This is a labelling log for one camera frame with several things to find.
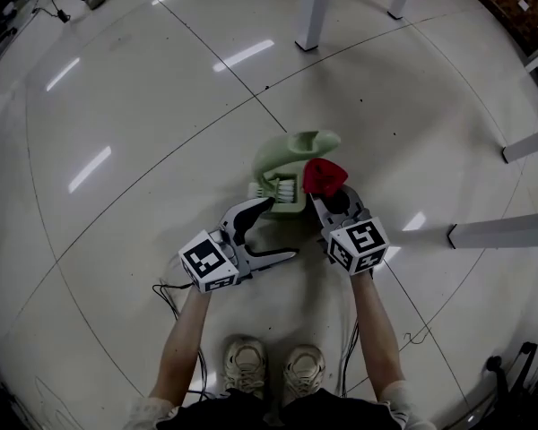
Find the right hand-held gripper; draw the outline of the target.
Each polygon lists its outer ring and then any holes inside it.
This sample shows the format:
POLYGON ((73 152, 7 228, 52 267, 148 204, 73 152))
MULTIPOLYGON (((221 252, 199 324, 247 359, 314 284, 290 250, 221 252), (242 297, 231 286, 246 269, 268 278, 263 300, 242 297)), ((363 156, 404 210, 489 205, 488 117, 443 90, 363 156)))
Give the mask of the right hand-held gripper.
MULTIPOLYGON (((341 190, 348 200, 344 211, 347 217, 370 216, 369 209, 353 188, 343 185, 341 190)), ((339 265, 349 276, 354 276, 383 261, 389 239, 379 217, 353 221, 333 229, 336 215, 334 197, 310 193, 308 198, 312 201, 322 229, 329 231, 325 236, 326 254, 332 264, 339 265)))

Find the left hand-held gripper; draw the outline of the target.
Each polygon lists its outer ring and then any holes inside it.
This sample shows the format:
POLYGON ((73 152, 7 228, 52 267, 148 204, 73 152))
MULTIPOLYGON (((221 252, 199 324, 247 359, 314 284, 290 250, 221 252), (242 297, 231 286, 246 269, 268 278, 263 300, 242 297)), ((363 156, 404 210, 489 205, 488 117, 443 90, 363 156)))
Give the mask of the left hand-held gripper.
POLYGON ((202 230, 179 250, 182 267, 200 293, 239 285, 252 278, 252 271, 268 269, 298 254, 298 249, 289 247, 265 252, 244 248, 246 233, 274 202, 273 197, 259 197, 232 206, 223 216, 223 225, 202 230))

